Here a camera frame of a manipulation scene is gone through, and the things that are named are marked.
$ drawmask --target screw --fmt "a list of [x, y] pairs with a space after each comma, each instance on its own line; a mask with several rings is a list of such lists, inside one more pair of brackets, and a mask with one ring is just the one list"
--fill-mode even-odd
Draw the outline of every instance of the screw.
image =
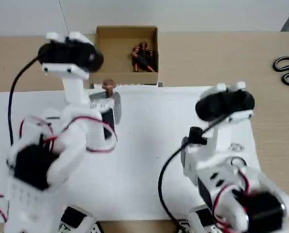
[[106, 91], [106, 96], [110, 97], [113, 95], [113, 89], [116, 87], [115, 81], [112, 79], [105, 79], [102, 81], [101, 88]]

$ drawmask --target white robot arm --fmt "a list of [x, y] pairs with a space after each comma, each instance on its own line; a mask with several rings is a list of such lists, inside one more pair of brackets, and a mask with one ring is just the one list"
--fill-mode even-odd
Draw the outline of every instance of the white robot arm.
[[[230, 98], [237, 98], [239, 92], [248, 93], [245, 83], [209, 89], [196, 104], [198, 116], [213, 122], [234, 106], [237, 101]], [[206, 204], [189, 213], [192, 233], [289, 233], [289, 195], [253, 167], [244, 148], [231, 141], [232, 125], [253, 116], [252, 99], [213, 127], [207, 144], [201, 137], [181, 153], [184, 174]]]
[[[68, 37], [48, 33], [47, 39], [50, 43], [40, 48], [39, 62], [44, 72], [63, 80], [67, 105], [62, 111], [47, 109], [21, 123], [20, 139], [7, 160], [5, 233], [57, 233], [68, 207], [68, 178], [86, 151], [110, 152], [116, 144], [114, 99], [91, 98], [83, 88], [89, 72], [101, 67], [102, 54], [80, 33]], [[90, 233], [95, 223], [91, 215], [84, 215], [71, 232]]]

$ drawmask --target cardboard box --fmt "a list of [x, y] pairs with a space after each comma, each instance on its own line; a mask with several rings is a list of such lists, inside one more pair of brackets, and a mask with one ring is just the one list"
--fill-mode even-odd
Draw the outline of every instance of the cardboard box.
[[158, 72], [133, 72], [132, 48], [141, 41], [155, 52], [158, 71], [158, 29], [154, 26], [99, 26], [96, 30], [96, 47], [104, 55], [102, 68], [91, 75], [90, 83], [113, 79], [117, 84], [156, 84]]

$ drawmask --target black wire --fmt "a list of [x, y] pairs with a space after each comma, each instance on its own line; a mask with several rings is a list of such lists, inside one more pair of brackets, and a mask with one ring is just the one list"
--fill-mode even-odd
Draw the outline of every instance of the black wire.
[[[210, 129], [212, 129], [217, 124], [219, 124], [222, 121], [224, 121], [231, 114], [233, 114], [233, 113], [230, 113], [230, 114], [228, 114], [226, 116], [223, 116], [223, 117], [219, 118], [218, 120], [216, 120], [215, 122], [213, 122], [211, 125], [209, 125], [206, 129], [203, 130], [202, 135], [207, 133]], [[159, 181], [158, 181], [158, 193], [159, 193], [160, 202], [161, 202], [165, 212], [168, 214], [170, 219], [174, 222], [175, 226], [178, 229], [182, 230], [183, 232], [185, 232], [185, 228], [180, 225], [178, 220], [172, 215], [172, 213], [169, 211], [168, 207], [165, 204], [165, 201], [164, 201], [164, 198], [163, 198], [163, 193], [162, 193], [162, 182], [163, 182], [163, 176], [164, 176], [165, 170], [167, 169], [169, 163], [173, 160], [173, 158], [176, 157], [176, 155], [178, 155], [180, 153], [180, 151], [185, 149], [189, 144], [190, 144], [190, 140], [187, 140], [185, 143], [183, 143], [181, 145], [181, 147], [179, 149], [177, 149], [171, 156], [169, 156], [169, 158], [166, 160], [164, 166], [161, 169], [160, 176], [159, 176]]]
[[22, 68], [22, 70], [17, 74], [17, 76], [15, 77], [15, 79], [14, 79], [14, 81], [12, 83], [11, 90], [10, 90], [10, 96], [9, 96], [9, 104], [8, 104], [8, 125], [9, 125], [9, 133], [10, 133], [10, 143], [11, 143], [11, 145], [13, 145], [13, 142], [14, 142], [12, 123], [11, 123], [11, 110], [12, 110], [12, 99], [13, 99], [13, 94], [14, 94], [16, 83], [17, 83], [18, 79], [22, 76], [22, 74], [27, 69], [29, 69], [36, 61], [38, 61], [41, 58], [41, 56], [43, 56], [44, 54], [45, 53], [41, 53], [41, 54], [37, 55], [27, 65], [25, 65], [24, 68]]

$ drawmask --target tabletop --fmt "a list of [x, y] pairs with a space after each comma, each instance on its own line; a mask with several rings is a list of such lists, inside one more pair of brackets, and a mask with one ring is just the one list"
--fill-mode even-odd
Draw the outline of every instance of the tabletop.
[[[17, 72], [45, 42], [41, 37], [0, 37], [0, 91], [9, 91]], [[159, 81], [163, 86], [200, 86], [245, 81], [256, 99], [252, 119], [262, 170], [289, 194], [289, 86], [272, 70], [274, 59], [289, 55], [289, 33], [160, 33]], [[16, 90], [60, 90], [39, 64]], [[169, 221], [102, 222], [105, 233], [169, 233]]]

